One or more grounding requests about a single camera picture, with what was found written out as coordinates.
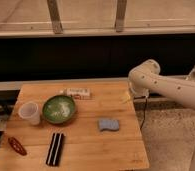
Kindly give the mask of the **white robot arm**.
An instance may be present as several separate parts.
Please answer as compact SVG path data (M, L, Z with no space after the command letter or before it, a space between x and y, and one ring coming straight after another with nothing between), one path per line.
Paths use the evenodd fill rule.
M178 79L162 76L158 62L149 59L129 71L128 85L134 97L148 97L152 91L195 110L195 65L185 79ZM195 150L189 171L195 171Z

